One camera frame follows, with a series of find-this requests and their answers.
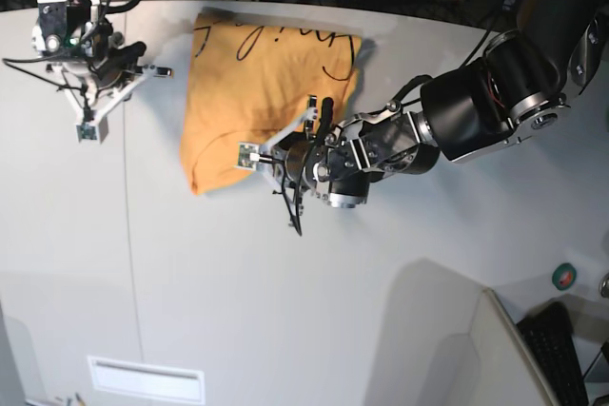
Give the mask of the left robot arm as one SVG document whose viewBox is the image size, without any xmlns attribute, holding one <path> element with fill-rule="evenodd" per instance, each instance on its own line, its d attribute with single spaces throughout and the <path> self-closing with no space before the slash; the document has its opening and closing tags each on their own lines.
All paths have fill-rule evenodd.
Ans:
<svg viewBox="0 0 609 406">
<path fill-rule="evenodd" d="M 314 134 L 290 134 L 273 149 L 274 178 L 296 198 L 364 203 L 394 174 L 420 175 L 517 145 L 556 122 L 567 98 L 596 75 L 608 43 L 607 0 L 517 0 L 515 26 L 485 41 L 478 58 L 437 77 L 410 80 L 378 112 Z"/>
</svg>

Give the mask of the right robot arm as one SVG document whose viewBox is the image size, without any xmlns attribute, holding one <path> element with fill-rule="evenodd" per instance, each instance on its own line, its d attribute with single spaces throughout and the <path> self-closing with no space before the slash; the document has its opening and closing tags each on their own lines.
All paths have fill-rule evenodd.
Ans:
<svg viewBox="0 0 609 406">
<path fill-rule="evenodd" d="M 125 13 L 142 0 L 112 6 L 111 0 L 37 0 L 38 20 L 32 45 L 46 70 L 72 75 L 97 91 L 124 82 L 146 46 L 124 46 L 109 17 Z"/>
</svg>

